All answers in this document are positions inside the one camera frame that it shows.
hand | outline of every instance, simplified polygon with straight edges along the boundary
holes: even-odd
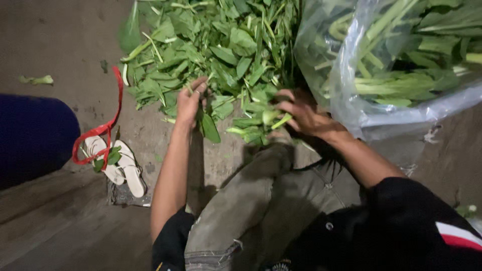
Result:
[[[207,77],[199,77],[191,83],[191,91],[183,88],[177,95],[177,117],[176,124],[187,125],[189,128],[196,126],[196,113],[200,101],[204,98],[204,91],[207,89]]]
[[[287,123],[295,131],[319,137],[329,144],[354,139],[342,124],[333,120],[326,112],[317,113],[316,105],[313,103],[308,105],[308,100],[303,95],[295,97],[293,92],[288,89],[282,89],[276,95],[286,96],[290,99],[290,102],[279,103],[277,108],[293,116]]]

red and white stripe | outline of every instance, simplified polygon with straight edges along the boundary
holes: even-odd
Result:
[[[470,231],[441,222],[435,222],[435,225],[446,244],[482,251],[482,239]]]

navy blue object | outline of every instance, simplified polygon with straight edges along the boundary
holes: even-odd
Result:
[[[60,169],[79,136],[62,101],[0,94],[0,190]]]

black sleeve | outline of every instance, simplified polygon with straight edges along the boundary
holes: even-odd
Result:
[[[369,218],[355,235],[357,264],[372,270],[479,270],[482,254],[476,249],[446,243],[441,222],[480,238],[453,208],[430,190],[406,178],[386,178],[368,195]]]
[[[416,229],[433,229],[435,222],[442,222],[480,237],[455,209],[416,181],[399,177],[385,178],[369,190],[367,199],[370,213],[390,225],[418,231]]]
[[[167,220],[152,245],[153,270],[185,269],[184,250],[193,224],[194,216],[186,213],[185,207]]]

red ribbon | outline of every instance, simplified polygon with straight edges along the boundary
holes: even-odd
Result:
[[[122,91],[124,89],[124,84],[122,82],[122,76],[121,76],[121,73],[120,73],[119,69],[116,66],[114,66],[114,67],[112,67],[112,70],[114,71],[114,75],[117,78],[117,85],[119,86],[119,107],[117,107],[116,115],[114,116],[114,118],[112,120],[108,121],[106,124],[102,124],[99,127],[94,128],[94,129],[80,135],[79,138],[77,138],[75,140],[74,148],[72,149],[72,160],[76,164],[87,164],[87,163],[90,163],[92,160],[94,160],[96,157],[104,155],[104,166],[102,167],[102,171],[104,171],[106,169],[106,166],[107,166],[107,156],[109,155],[109,149],[110,149],[110,131],[112,130],[112,126],[116,122],[117,117],[119,116],[119,112],[121,111]],[[79,161],[79,158],[77,157],[77,153],[79,151],[80,144],[88,137],[101,135],[105,132],[107,132],[107,148],[101,150],[100,152],[94,154],[91,157],[87,157],[84,160]]]

